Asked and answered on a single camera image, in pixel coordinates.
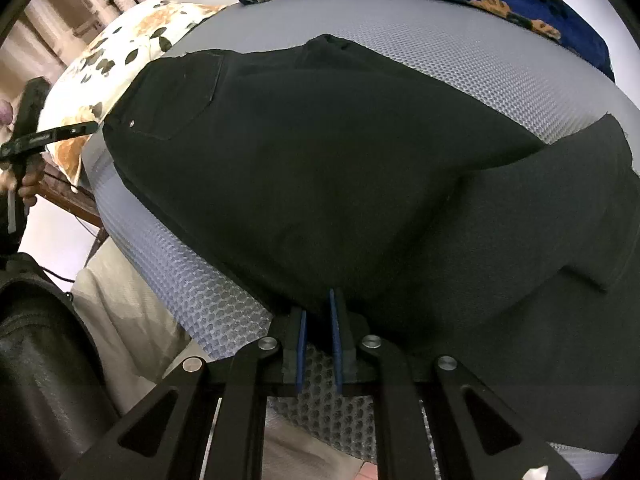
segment orange floral pattern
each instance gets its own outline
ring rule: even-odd
[[[542,36],[553,38],[554,40],[560,40],[560,38],[562,38],[559,30],[542,20],[531,20],[531,30]]]
[[[469,3],[474,7],[487,10],[488,12],[505,19],[511,12],[509,4],[502,0],[469,0]]]
[[[180,6],[177,4],[167,4],[164,7],[160,7],[150,15],[145,16],[138,26],[134,29],[134,33],[138,36],[144,34],[151,34],[153,31],[160,27],[171,23],[172,18],[180,12]]]
[[[81,106],[78,108],[76,115],[62,119],[62,126],[96,120],[97,118],[91,108]],[[80,155],[89,137],[90,136],[85,135],[76,137],[75,139],[60,140],[60,142],[56,144],[56,151],[51,153],[53,162],[55,162],[59,168],[65,168],[65,173],[75,181],[78,181],[80,178]]]

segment cable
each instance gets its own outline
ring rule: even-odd
[[[86,195],[87,197],[89,197],[92,202],[95,203],[95,198],[93,197],[93,195],[91,195],[91,193],[89,193],[87,190],[85,190],[82,187],[78,187],[78,186],[74,186],[71,182],[69,182],[68,180],[65,180],[64,178],[60,178],[52,173],[49,173],[47,171],[44,172],[45,175],[50,176],[52,179],[57,180],[59,182],[62,182],[62,184],[67,184],[70,188],[76,188],[80,193]]]
[[[91,229],[89,229],[86,225],[84,225],[84,222],[82,222],[82,220],[81,220],[81,219],[79,219],[76,215],[74,215],[74,218],[75,218],[76,220],[78,220],[78,223],[79,223],[82,227],[84,227],[84,230],[85,230],[85,231],[87,231],[87,232],[88,232],[92,237],[94,237],[94,238],[97,238],[97,237],[98,237],[98,235],[94,234],[94,232],[92,232],[92,231],[91,231]]]
[[[67,282],[67,283],[75,283],[76,282],[76,280],[70,280],[69,278],[63,278],[59,274],[56,274],[55,272],[53,272],[53,270],[47,269],[47,267],[40,266],[40,268],[42,270],[44,270],[47,274],[51,274],[54,278],[62,280],[63,282]]]

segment gray mesh mattress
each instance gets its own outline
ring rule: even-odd
[[[606,76],[505,20],[439,0],[273,0],[231,6],[191,31],[167,55],[208,48],[275,50],[322,33],[356,41],[441,79],[545,142],[609,112],[621,123],[632,151],[640,153],[640,111]],[[123,186],[100,134],[82,156],[107,231],[212,358],[232,355],[266,333],[267,311],[185,247]],[[306,364],[302,394],[273,399],[271,409],[337,449],[375,461],[370,399],[335,395],[327,355],[309,348]],[[615,458],[558,449],[583,478],[601,475]]]

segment floral pillow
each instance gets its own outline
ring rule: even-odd
[[[60,76],[40,114],[39,130],[101,122],[140,70],[202,20],[225,6],[147,0],[117,17]],[[78,185],[88,136],[50,144],[53,160]]]

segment silver screw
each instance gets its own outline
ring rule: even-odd
[[[380,348],[382,345],[382,339],[377,335],[369,334],[362,338],[362,346],[366,348]]]
[[[258,341],[258,348],[260,350],[273,350],[278,346],[278,340],[273,337],[263,337]]]
[[[185,372],[197,372],[202,368],[202,361],[197,357],[189,357],[182,362],[182,369]]]
[[[447,372],[451,372],[458,368],[458,361],[448,355],[443,355],[438,359],[438,367]]]

